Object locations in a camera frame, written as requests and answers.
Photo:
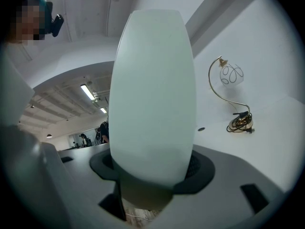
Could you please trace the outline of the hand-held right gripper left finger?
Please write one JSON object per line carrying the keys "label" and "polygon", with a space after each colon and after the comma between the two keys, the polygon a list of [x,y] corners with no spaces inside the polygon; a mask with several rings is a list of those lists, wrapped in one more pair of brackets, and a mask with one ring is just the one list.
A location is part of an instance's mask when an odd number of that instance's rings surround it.
{"label": "hand-held right gripper left finger", "polygon": [[72,229],[123,229],[124,221],[108,212],[103,204],[121,205],[115,181],[104,180],[91,166],[92,156],[109,150],[108,145],[57,151],[43,143],[47,170],[68,212]]}

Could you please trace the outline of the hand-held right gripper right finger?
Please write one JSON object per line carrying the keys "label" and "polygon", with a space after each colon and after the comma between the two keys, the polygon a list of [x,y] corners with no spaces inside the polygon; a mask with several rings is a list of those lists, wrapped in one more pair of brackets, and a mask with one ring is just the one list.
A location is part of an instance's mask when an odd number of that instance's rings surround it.
{"label": "hand-held right gripper right finger", "polygon": [[284,192],[245,160],[194,145],[185,180],[154,221],[154,229],[259,229]]}

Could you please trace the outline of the white desk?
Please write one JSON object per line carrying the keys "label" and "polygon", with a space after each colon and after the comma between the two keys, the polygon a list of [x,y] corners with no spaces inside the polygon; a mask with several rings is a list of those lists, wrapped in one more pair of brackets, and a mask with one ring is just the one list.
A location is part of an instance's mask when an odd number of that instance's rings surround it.
{"label": "white desk", "polygon": [[196,133],[194,143],[247,161],[288,191],[303,165],[304,119],[305,104],[287,96],[254,113],[253,133],[229,133],[227,123],[218,122]]}

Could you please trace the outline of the gold desk lamp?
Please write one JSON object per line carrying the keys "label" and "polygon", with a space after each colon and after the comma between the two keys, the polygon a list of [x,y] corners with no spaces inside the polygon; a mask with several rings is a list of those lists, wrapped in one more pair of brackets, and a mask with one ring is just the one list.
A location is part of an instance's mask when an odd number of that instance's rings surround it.
{"label": "gold desk lamp", "polygon": [[228,60],[224,60],[222,56],[217,57],[210,65],[208,70],[208,83],[212,92],[220,99],[233,105],[239,105],[245,107],[247,110],[244,112],[235,112],[233,115],[235,118],[231,120],[226,128],[229,133],[253,133],[253,115],[250,111],[250,106],[245,103],[232,101],[226,97],[221,96],[213,87],[211,82],[211,70],[212,67],[218,63],[220,69],[219,77],[222,85],[228,89],[233,88],[244,81],[244,72],[237,64],[230,64]]}

